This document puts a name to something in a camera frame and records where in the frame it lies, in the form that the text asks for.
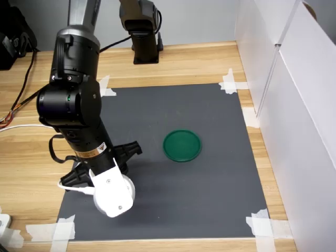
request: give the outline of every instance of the green plastic lid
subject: green plastic lid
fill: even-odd
[[[200,138],[190,130],[174,130],[163,140],[163,151],[176,162],[188,162],[201,152]]]

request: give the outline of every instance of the wooden tabletop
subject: wooden tabletop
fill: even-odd
[[[32,54],[17,59],[10,71],[0,72],[0,117],[6,115],[23,84]],[[22,100],[48,83],[52,51],[38,52]],[[222,82],[232,68],[235,81],[246,81],[234,41],[210,44],[165,46],[160,63],[134,65],[134,52],[117,48],[100,55],[99,81],[110,75],[108,87],[171,86]],[[249,90],[238,90],[242,107],[253,107]],[[36,101],[16,115],[11,125],[39,123]],[[260,129],[247,127],[270,217],[287,220],[277,183],[269,162]],[[69,172],[69,164],[54,162],[48,141],[51,129],[17,128],[0,133],[0,207],[12,216],[11,228],[20,229],[25,239],[22,249],[10,251],[49,251],[50,243],[32,243],[28,224],[55,223],[64,191],[56,186]],[[72,154],[65,140],[55,141],[63,158]],[[296,251],[292,239],[275,239],[277,251]],[[167,239],[132,241],[69,242],[67,251],[257,251],[254,238],[242,239]]]

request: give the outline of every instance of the gray felt mat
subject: gray felt mat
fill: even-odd
[[[215,84],[113,89],[101,117],[114,145],[137,140],[143,154],[129,162],[133,207],[102,215],[92,196],[67,192],[59,218],[75,217],[75,240],[253,237],[246,216],[266,208],[237,93]],[[176,163],[164,137],[189,129],[200,155]]]

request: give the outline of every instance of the masking tape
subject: masking tape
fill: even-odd
[[[256,237],[258,252],[275,252],[275,238],[293,239],[289,222],[269,219],[267,209],[260,210],[257,214],[252,213],[251,217],[246,217],[246,223]]]
[[[75,215],[67,219],[60,218],[58,220],[54,237],[53,243],[51,245],[50,252],[66,252],[68,247],[68,242],[70,239],[75,238]]]
[[[68,241],[75,238],[75,215],[64,219],[60,218],[57,223],[26,225],[27,232],[31,235],[32,242],[52,242],[53,252],[65,252]]]
[[[107,85],[109,83],[110,76],[106,75],[104,78],[102,78],[99,82],[100,87],[100,97],[103,96],[116,96],[117,93],[113,92],[111,88],[107,88]]]
[[[253,107],[242,108],[242,111],[246,126],[260,128],[259,121]]]
[[[22,248],[23,247],[23,237],[20,235],[21,230],[5,228],[1,237],[0,244],[7,248]]]
[[[237,92],[237,89],[248,89],[247,82],[235,82],[232,68],[229,69],[227,75],[223,76],[223,82],[219,83],[220,89],[232,95]]]

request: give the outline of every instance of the white board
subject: white board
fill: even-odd
[[[302,3],[280,51],[335,165],[336,46]]]
[[[253,104],[258,112],[276,49],[252,0],[240,1],[235,37]]]
[[[334,251],[336,170],[281,54],[259,119],[298,251]]]
[[[291,12],[299,0],[255,0],[273,44],[281,44]]]

